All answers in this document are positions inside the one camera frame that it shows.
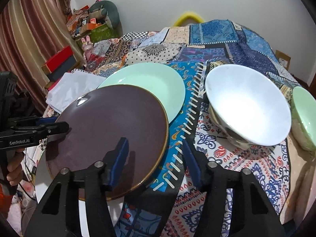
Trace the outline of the person's left hand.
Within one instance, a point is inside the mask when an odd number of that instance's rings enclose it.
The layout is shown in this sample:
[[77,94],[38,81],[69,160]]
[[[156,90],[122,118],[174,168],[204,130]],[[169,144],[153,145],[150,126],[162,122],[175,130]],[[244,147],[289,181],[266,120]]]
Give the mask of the person's left hand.
[[17,149],[13,158],[8,162],[7,180],[11,186],[18,185],[23,178],[21,162],[24,158],[24,149]]

